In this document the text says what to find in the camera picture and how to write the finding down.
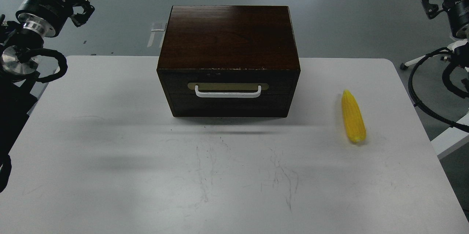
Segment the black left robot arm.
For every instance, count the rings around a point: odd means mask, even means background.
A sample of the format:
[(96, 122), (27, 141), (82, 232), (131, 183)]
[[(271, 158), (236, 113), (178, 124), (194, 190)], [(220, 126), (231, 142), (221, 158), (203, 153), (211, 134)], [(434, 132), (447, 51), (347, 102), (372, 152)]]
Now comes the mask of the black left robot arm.
[(1, 15), (1, 191), (10, 179), (10, 151), (38, 101), (34, 85), (68, 69), (65, 55), (45, 48), (44, 38), (57, 37), (68, 19), (76, 27), (86, 24), (94, 11), (89, 0), (25, 0), (16, 21)]

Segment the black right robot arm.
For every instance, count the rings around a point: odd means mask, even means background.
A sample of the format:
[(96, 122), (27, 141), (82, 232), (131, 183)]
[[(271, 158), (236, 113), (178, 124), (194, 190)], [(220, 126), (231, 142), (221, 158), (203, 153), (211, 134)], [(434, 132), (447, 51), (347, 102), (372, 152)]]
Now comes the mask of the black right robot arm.
[[(420, 0), (428, 19), (434, 19), (439, 13), (446, 12), (451, 35), (459, 40), (468, 40), (469, 0)], [(468, 43), (458, 46), (451, 55), (450, 64), (442, 74), (443, 84), (450, 92), (461, 98), (467, 98), (468, 92), (457, 88), (450, 80), (456, 67), (468, 67)]]

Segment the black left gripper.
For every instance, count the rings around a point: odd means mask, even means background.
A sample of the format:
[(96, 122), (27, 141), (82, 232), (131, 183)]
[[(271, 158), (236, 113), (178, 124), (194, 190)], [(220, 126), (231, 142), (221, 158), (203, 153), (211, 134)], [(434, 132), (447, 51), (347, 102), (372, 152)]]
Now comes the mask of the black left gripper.
[[(74, 7), (82, 7), (83, 12), (73, 14)], [(45, 36), (56, 37), (70, 16), (73, 24), (80, 27), (88, 22), (94, 11), (89, 0), (24, 0), (15, 15), (19, 22), (25, 22), (28, 17), (45, 20), (51, 27)]]

